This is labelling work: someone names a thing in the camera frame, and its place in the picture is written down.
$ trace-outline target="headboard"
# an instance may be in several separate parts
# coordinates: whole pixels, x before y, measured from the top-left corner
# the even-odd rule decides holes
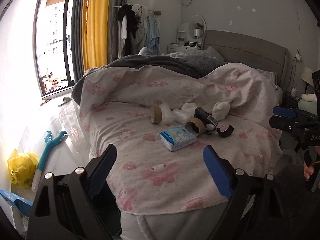
[[[210,45],[225,61],[277,73],[278,85],[285,91],[283,86],[289,57],[286,48],[243,34],[207,30],[202,37],[201,49]]]

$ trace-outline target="electrical outlet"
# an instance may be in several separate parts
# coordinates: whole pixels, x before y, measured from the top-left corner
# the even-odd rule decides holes
[[[301,60],[301,56],[300,56],[299,52],[297,52],[296,57],[297,57],[297,60],[298,60],[298,61],[300,61],[300,60]]]

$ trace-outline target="barcode label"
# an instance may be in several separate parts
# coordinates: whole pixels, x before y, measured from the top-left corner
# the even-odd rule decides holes
[[[211,114],[209,114],[209,115],[207,116],[207,119],[208,119],[214,126],[217,126],[217,125],[218,125],[217,120],[215,120],[215,119],[212,117]]]

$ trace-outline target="green cushion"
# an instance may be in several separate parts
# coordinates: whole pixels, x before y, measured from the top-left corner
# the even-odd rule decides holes
[[[317,102],[308,102],[303,99],[300,99],[298,103],[298,108],[317,115]]]

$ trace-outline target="pink blanket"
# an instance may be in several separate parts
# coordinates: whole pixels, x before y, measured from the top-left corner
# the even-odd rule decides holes
[[[271,81],[240,63],[201,79],[158,66],[111,67],[85,78],[80,120],[97,155],[110,143],[117,148],[107,182],[122,212],[185,212],[227,201],[203,162],[203,148],[209,144],[249,175],[271,172],[281,155],[281,132],[269,125],[277,105],[275,90]],[[150,122],[151,105],[168,103],[178,109],[193,102],[211,112],[218,101],[230,102],[229,115],[218,125],[222,130],[232,125],[230,137],[201,135],[175,152],[162,145],[159,132],[169,126]]]

